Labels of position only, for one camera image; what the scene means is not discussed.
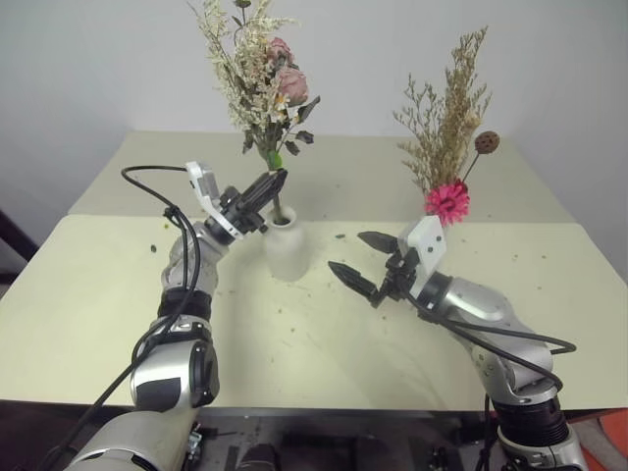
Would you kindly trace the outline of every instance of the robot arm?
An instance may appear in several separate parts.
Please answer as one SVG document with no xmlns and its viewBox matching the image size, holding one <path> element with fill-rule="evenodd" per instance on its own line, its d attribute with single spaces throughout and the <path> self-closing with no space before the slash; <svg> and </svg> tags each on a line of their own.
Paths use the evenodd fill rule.
<svg viewBox="0 0 628 471">
<path fill-rule="evenodd" d="M 249 232 L 265 231 L 259 211 L 282 189 L 287 172 L 263 174 L 244 193 L 232 186 L 218 194 L 213 173 L 197 163 L 186 165 L 194 192 L 209 213 L 193 225 L 187 246 L 180 237 L 162 274 L 162 299 L 150 335 L 133 352 L 141 354 L 160 339 L 166 320 L 176 314 L 194 265 L 192 237 L 200 249 L 200 270 L 189 303 L 165 340 L 151 345 L 146 359 L 131 373 L 135 411 L 108 422 L 80 450 L 67 468 L 72 471 L 179 471 L 194 448 L 192 424 L 197 407 L 212 402 L 219 391 L 218 361 L 211 337 L 211 300 L 218 283 L 218 262 L 229 245 Z M 184 255 L 187 253 L 188 273 Z"/>
<path fill-rule="evenodd" d="M 469 353 L 497 413 L 498 439 L 513 469 L 587 466 L 574 431 L 560 410 L 562 384 L 551 372 L 551 351 L 515 316 L 508 300 L 491 288 L 436 271 L 446 245 L 439 218 L 409 225 L 399 237 L 359 235 L 376 250 L 390 254 L 387 273 L 377 288 L 356 270 L 337 262 L 330 268 L 373 307 L 388 296 L 407 299 L 419 317 L 453 333 Z M 563 342 L 567 348 L 575 346 Z"/>
</svg>

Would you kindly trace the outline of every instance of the dried plant stalk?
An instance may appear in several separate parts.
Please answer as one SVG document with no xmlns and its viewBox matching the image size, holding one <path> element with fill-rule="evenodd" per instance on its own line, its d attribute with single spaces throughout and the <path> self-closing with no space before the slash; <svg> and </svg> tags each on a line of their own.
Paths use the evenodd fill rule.
<svg viewBox="0 0 628 471">
<path fill-rule="evenodd" d="M 458 178 L 473 132 L 491 101 L 490 93 L 485 97 L 485 83 L 475 87 L 476 57 L 487 29 L 464 34 L 451 51 L 453 69 L 445 69 L 445 96 L 439 96 L 429 83 L 417 91 L 416 80 L 410 75 L 404 94 L 411 104 L 392 113 L 416 136 L 415 141 L 403 142 L 399 148 L 412 157 L 404 164 L 424 194 Z"/>
</svg>

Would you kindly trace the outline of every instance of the green leaf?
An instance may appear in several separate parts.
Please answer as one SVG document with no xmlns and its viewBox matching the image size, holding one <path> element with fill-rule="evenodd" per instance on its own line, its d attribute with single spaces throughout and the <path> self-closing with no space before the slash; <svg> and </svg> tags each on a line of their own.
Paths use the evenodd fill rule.
<svg viewBox="0 0 628 471">
<path fill-rule="evenodd" d="M 242 154 L 245 154 L 246 151 L 250 150 L 253 147 L 253 133 L 251 131 L 247 131 L 244 133 L 244 143 L 242 144 Z"/>
<path fill-rule="evenodd" d="M 282 156 L 275 150 L 268 151 L 268 166 L 270 170 L 278 170 L 282 167 Z"/>
<path fill-rule="evenodd" d="M 308 131 L 299 131 L 296 134 L 296 139 L 305 142 L 306 144 L 311 144 L 314 142 L 314 134 Z"/>
<path fill-rule="evenodd" d="M 298 145 L 296 145 L 294 142 L 292 142 L 291 140 L 287 140 L 285 142 L 286 144 L 286 149 L 288 150 L 288 152 L 292 155 L 298 155 L 298 153 L 301 151 L 298 148 Z"/>
<path fill-rule="evenodd" d="M 321 101 L 321 97 L 317 96 L 312 101 L 310 101 L 307 105 L 301 106 L 297 111 L 298 121 L 300 123 L 303 123 L 307 119 L 307 117 L 310 116 L 310 113 L 312 112 L 314 107 L 320 103 L 320 101 Z"/>
</svg>

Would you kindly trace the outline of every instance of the pink rose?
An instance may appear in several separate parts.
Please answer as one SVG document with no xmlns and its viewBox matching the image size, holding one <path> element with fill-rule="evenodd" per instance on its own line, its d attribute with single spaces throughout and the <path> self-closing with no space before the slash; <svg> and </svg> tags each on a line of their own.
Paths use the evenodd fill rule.
<svg viewBox="0 0 628 471">
<path fill-rule="evenodd" d="M 280 67 L 291 64 L 292 59 L 294 59 L 286 42 L 278 37 L 274 38 L 268 45 L 267 55 L 269 61 Z"/>
<path fill-rule="evenodd" d="M 290 99 L 289 106 L 297 106 L 307 100 L 307 83 L 302 71 L 284 67 L 278 73 L 279 92 Z"/>
</svg>

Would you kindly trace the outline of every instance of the flower stem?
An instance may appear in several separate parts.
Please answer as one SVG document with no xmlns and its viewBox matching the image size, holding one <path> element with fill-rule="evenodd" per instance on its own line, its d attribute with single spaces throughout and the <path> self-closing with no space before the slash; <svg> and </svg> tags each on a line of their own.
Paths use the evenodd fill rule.
<svg viewBox="0 0 628 471">
<path fill-rule="evenodd" d="M 471 162 L 471 165 L 469 166 L 469 168 L 467 169 L 467 173 L 464 174 L 464 177 L 462 178 L 462 182 L 464 183 L 467 180 L 467 177 L 469 176 L 469 173 L 471 173 L 471 170 L 473 169 L 473 166 L 475 165 L 475 163 L 478 161 L 478 157 L 480 157 L 480 152 L 478 152 L 475 156 L 475 159 L 473 159 L 473 162 Z"/>
</svg>

